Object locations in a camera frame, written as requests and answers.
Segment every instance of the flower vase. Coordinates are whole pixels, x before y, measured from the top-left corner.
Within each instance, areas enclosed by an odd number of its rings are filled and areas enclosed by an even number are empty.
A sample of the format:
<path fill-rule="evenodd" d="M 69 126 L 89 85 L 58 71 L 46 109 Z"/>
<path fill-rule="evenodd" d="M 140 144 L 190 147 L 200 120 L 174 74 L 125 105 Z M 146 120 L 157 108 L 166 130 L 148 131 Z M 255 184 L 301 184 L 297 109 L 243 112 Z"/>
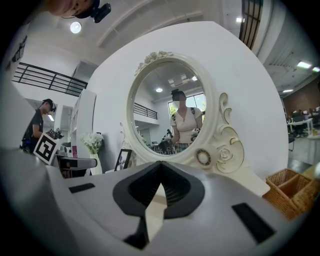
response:
<path fill-rule="evenodd" d="M 101 168 L 101 164 L 100 164 L 100 160 L 99 160 L 98 154 L 90 154 L 90 158 L 91 159 L 96 159 L 96 161 L 97 161 L 96 167 L 91 168 L 91 174 L 92 175 L 102 174 L 102 168 Z"/>

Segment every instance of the table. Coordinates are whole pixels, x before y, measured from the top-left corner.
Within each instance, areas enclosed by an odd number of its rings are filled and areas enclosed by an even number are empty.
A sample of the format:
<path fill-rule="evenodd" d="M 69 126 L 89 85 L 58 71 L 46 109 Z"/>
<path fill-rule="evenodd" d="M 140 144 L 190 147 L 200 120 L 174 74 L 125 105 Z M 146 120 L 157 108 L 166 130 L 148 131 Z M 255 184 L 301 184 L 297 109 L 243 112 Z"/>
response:
<path fill-rule="evenodd" d="M 314 124 L 312 123 L 312 118 L 308 119 L 308 120 L 304 120 L 304 121 L 300 121 L 300 122 L 289 122 L 286 125 L 290 126 L 291 132 L 293 133 L 294 130 L 292 129 L 292 126 L 300 126 L 306 124 L 308 127 L 308 135 L 312 135 L 312 131 L 314 129 Z"/>
<path fill-rule="evenodd" d="M 310 153 L 311 153 L 311 143 L 313 142 L 313 145 L 314 145 L 314 152 L 313 152 L 313 161 L 310 161 L 312 162 L 314 165 L 316 163 L 318 163 L 318 159 L 317 159 L 317 151 L 318 151 L 318 142 L 320 142 L 320 134 L 319 135 L 310 135 L 307 137 L 308 140 L 309 140 L 309 149 L 308 149 L 308 160 L 310 160 Z"/>

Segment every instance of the railing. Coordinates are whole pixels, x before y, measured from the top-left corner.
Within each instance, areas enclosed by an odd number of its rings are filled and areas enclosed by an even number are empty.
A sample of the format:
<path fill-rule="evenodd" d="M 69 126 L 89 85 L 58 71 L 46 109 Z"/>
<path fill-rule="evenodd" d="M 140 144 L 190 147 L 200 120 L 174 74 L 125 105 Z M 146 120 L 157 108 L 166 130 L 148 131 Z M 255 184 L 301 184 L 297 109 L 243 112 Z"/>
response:
<path fill-rule="evenodd" d="M 142 106 L 138 103 L 134 103 L 134 106 L 133 106 L 133 113 L 136 113 L 138 115 L 142 115 L 142 116 L 145 116 L 145 117 L 148 117 L 148 118 L 153 118 L 153 119 L 158 119 L 158 113 L 145 107 L 145 106 Z"/>
<path fill-rule="evenodd" d="M 239 39 L 249 47 L 250 50 L 252 50 L 257 36 L 262 7 L 263 0 L 242 0 L 242 23 Z"/>
<path fill-rule="evenodd" d="M 87 82 L 65 74 L 23 62 L 19 63 L 13 77 L 13 82 L 45 88 L 77 97 L 79 97 L 82 90 L 87 88 L 88 85 Z"/>

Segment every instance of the headset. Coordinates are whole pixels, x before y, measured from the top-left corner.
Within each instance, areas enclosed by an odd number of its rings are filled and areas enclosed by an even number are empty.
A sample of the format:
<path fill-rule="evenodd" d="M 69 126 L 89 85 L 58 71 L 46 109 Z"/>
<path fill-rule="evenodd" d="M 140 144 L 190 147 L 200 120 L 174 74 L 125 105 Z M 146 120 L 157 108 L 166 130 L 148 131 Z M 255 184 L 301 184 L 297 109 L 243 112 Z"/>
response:
<path fill-rule="evenodd" d="M 44 100 L 42 101 L 42 104 L 41 104 L 41 105 L 45 104 L 46 102 L 48 102 L 48 103 L 50 104 L 50 106 L 51 106 L 50 111 L 51 111 L 51 112 L 56 112 L 57 107 L 56 107 L 56 104 L 53 102 L 53 100 L 50 99 L 50 98 L 44 99 Z"/>
<path fill-rule="evenodd" d="M 111 4 L 106 3 L 101 8 L 99 8 L 100 0 L 93 0 L 91 7 L 81 14 L 76 15 L 78 19 L 85 19 L 87 17 L 93 18 L 94 23 L 101 22 L 110 12 Z"/>

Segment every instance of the white flower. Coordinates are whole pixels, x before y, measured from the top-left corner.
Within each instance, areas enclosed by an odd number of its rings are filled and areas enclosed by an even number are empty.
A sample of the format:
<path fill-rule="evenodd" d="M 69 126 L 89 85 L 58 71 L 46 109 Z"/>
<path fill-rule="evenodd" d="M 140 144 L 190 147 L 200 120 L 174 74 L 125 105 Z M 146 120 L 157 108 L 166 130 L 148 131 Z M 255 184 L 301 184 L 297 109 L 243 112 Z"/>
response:
<path fill-rule="evenodd" d="M 98 133 L 83 133 L 80 136 L 80 140 L 89 149 L 91 154 L 98 153 L 103 139 L 104 137 Z"/>

